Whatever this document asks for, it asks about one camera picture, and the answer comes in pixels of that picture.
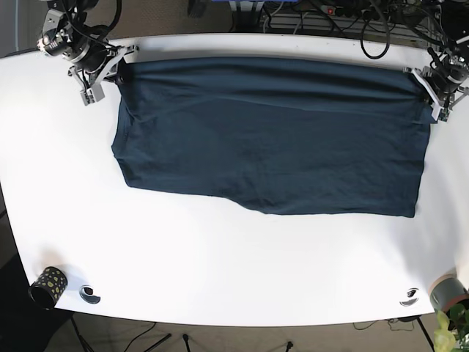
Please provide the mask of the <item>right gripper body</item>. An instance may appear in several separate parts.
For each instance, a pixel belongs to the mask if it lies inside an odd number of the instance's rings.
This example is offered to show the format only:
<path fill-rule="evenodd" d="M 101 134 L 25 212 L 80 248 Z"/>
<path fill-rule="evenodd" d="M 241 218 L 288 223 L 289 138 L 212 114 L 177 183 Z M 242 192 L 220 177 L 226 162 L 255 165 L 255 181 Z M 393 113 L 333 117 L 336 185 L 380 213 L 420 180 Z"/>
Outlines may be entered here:
<path fill-rule="evenodd" d="M 126 62 L 127 56 L 137 54 L 138 51 L 136 45 L 118 45 L 116 48 L 91 48 L 88 45 L 83 54 L 71 60 L 73 66 L 67 75 L 78 83 L 85 106 L 104 99 L 102 83 L 113 83 L 111 77 L 115 75 L 118 63 Z"/>

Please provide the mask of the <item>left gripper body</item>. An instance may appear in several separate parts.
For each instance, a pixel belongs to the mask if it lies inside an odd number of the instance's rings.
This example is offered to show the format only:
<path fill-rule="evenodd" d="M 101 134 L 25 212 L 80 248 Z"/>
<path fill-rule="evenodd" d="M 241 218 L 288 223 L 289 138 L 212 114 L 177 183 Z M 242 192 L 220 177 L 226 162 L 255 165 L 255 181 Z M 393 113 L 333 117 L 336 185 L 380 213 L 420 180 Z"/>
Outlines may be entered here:
<path fill-rule="evenodd" d="M 423 69 L 406 67 L 405 72 L 412 75 L 428 94 L 435 121 L 446 122 L 453 108 L 468 96 L 468 87 L 463 86 L 468 79 L 465 65 L 439 62 Z"/>

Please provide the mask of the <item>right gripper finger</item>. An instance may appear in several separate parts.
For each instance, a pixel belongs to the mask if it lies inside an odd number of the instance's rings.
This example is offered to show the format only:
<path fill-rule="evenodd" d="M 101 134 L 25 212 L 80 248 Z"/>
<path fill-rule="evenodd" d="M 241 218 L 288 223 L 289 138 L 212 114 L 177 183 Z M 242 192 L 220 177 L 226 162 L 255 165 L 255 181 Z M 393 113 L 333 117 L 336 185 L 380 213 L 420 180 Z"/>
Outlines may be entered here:
<path fill-rule="evenodd" d="M 133 71 L 130 68 L 130 64 L 127 62 L 119 62 L 117 65 L 117 71 L 114 76 L 111 77 L 111 81 L 117 85 L 128 84 L 133 80 Z"/>

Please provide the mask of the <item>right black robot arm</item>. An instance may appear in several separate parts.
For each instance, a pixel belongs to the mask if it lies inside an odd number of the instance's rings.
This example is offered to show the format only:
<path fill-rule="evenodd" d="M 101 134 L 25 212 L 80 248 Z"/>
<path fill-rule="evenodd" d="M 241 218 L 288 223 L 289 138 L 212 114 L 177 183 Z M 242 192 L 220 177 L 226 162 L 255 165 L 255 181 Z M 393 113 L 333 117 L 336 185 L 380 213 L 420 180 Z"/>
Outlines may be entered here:
<path fill-rule="evenodd" d="M 127 76 L 125 57 L 136 53 L 136 45 L 113 45 L 108 34 L 117 26 L 122 2 L 109 25 L 86 25 L 88 11 L 96 1 L 48 1 L 43 29 L 37 48 L 47 56 L 60 56 L 72 66 L 67 74 L 80 85 L 86 106 L 104 99 L 104 81 L 122 84 Z"/>

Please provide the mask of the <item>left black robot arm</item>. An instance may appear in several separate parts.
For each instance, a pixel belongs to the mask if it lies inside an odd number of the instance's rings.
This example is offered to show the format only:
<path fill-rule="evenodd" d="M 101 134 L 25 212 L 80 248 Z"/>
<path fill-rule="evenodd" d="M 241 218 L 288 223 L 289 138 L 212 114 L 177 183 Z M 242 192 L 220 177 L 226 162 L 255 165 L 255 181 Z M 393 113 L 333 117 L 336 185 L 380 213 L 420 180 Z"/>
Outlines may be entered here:
<path fill-rule="evenodd" d="M 430 44 L 426 50 L 432 58 L 429 65 L 408 72 L 426 90 L 433 119 L 446 121 L 453 107 L 468 96 L 463 85 L 468 80 L 468 5 L 465 1 L 422 1 L 409 6 L 428 18 L 439 38 L 421 32 L 399 10 L 403 24 Z"/>

